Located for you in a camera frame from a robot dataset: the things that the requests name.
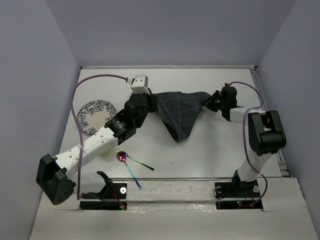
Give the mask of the dark checked cloth napkin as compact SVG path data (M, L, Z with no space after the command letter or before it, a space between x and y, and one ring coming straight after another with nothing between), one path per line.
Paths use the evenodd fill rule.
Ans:
M156 93L157 114L173 140L180 143L186 140L202 111L202 101L207 100L207 92L160 92Z

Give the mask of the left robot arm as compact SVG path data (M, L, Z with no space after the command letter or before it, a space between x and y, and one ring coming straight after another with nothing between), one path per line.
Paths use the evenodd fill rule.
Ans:
M133 135L148 113L158 110L157 98L148 87L142 92L133 90L124 108L83 143L54 157L44 155L38 165L36 183L53 205L66 201L74 192L81 168L103 152L113 149Z

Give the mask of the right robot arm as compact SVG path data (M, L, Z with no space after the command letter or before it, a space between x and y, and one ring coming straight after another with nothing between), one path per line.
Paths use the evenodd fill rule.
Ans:
M242 196L252 191L266 162L286 146L287 138L279 112L264 111L262 106L239 106L237 89L230 83L215 91L201 105L215 113L221 111L222 117L229 122L242 124L245 160L222 192L230 191L235 196Z

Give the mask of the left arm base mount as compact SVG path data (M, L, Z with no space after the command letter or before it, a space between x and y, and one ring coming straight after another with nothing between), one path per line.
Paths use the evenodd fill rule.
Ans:
M125 211L127 210L127 183L114 182L103 171L96 172L103 178L104 186L99 192L82 195L79 203L81 210Z

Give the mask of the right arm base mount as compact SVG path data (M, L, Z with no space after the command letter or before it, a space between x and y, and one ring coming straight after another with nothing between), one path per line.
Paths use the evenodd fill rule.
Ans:
M213 196L217 200L217 210L263 210L261 200L254 203L261 197L256 180L244 186L235 186L231 181L216 182Z

